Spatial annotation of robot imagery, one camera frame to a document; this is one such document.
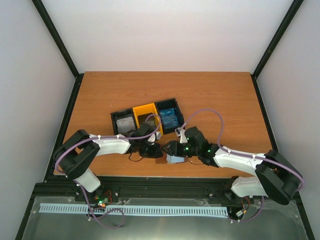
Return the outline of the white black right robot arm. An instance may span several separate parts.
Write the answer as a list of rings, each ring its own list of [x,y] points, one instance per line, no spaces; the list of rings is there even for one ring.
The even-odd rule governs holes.
[[[233,150],[218,143],[210,143],[197,127],[178,129],[179,140],[162,147],[169,156],[197,157],[204,165],[230,168],[250,174],[236,177],[231,192],[239,198],[268,197],[281,205],[288,205],[304,185],[302,175],[276,150],[267,153],[249,153]]]

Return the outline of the brown leather card holder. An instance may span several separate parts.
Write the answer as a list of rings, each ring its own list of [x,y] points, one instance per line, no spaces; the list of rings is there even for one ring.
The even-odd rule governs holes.
[[[185,163],[185,162],[186,162],[186,159],[184,157],[171,156],[168,154],[165,154],[163,157],[155,159],[155,163],[158,165],[181,164],[181,163]]]

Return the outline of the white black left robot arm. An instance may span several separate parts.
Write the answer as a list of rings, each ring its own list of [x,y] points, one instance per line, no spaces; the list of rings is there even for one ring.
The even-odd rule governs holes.
[[[136,130],[108,136],[88,134],[80,129],[54,152],[55,170],[82,186],[86,195],[96,202],[103,198],[104,188],[90,170],[94,158],[132,153],[139,153],[142,158],[161,158],[163,153],[157,143],[161,136],[161,132],[153,130],[147,123]]]

